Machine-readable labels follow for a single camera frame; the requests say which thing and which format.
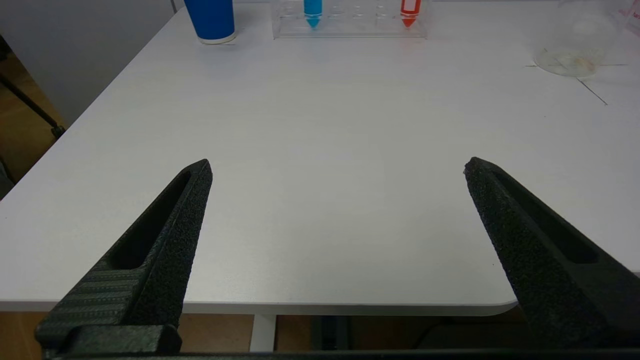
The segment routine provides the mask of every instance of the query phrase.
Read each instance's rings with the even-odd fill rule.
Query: blue paper cup
[[[184,0],[198,39],[203,44],[222,44],[236,37],[232,0]]]

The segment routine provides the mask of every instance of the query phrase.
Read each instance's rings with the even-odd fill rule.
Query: textured gripper pad
[[[207,160],[182,170],[40,323],[42,348],[81,325],[177,327],[211,183]]]
[[[632,272],[498,166],[472,158],[465,176],[541,345],[639,344],[640,280]]]

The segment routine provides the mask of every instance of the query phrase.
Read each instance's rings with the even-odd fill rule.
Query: blue test tube
[[[304,5],[307,23],[315,29],[322,17],[322,0],[305,0]]]

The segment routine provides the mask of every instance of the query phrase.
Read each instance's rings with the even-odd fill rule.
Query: clear glass container
[[[558,75],[580,78],[594,74],[637,2],[560,0],[555,28],[534,61]]]

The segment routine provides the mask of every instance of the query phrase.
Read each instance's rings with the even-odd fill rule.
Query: test tube rack
[[[274,38],[426,38],[431,0],[272,0]]]

